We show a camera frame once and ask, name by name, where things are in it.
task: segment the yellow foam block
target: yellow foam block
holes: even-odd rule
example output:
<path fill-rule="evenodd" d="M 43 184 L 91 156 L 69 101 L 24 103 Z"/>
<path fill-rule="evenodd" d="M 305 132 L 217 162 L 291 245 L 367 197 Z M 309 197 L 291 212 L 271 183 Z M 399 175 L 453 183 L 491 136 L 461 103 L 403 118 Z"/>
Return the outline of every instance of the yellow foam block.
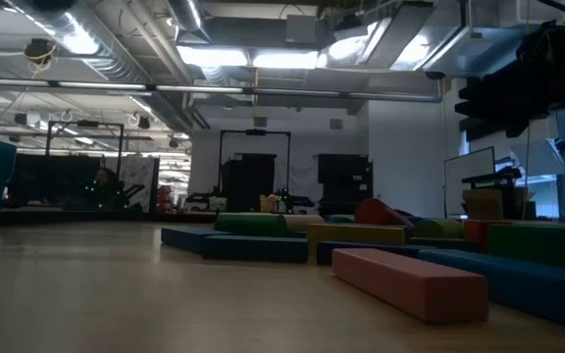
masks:
<path fill-rule="evenodd" d="M 404 244 L 402 227 L 369 227 L 347 224 L 307 225 L 306 240 L 309 256 L 317 256 L 320 241 L 375 241 L 384 244 Z"/>

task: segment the blue foam block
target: blue foam block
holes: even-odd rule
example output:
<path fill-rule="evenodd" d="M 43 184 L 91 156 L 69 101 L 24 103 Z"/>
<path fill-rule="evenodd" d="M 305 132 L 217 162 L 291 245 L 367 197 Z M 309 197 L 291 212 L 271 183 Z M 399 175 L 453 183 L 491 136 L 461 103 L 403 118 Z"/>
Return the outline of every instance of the blue foam block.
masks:
<path fill-rule="evenodd" d="M 226 231 L 195 227 L 164 227 L 161 230 L 161 241 L 163 244 L 178 247 L 180 249 L 202 252 L 202 238 L 210 235 L 225 235 Z"/>
<path fill-rule="evenodd" d="M 318 265 L 330 265 L 333 261 L 333 250 L 340 248 L 372 248 L 412 258 L 418 257 L 420 250 L 436 249 L 434 246 L 425 245 L 391 245 L 376 242 L 320 241 L 318 242 L 318 253 L 316 257 Z"/>
<path fill-rule="evenodd" d="M 212 235 L 202 239 L 205 259 L 305 263 L 306 239 L 271 236 Z"/>
<path fill-rule="evenodd" d="M 421 260 L 480 274 L 489 299 L 565 324 L 565 269 L 460 250 L 423 250 Z"/>

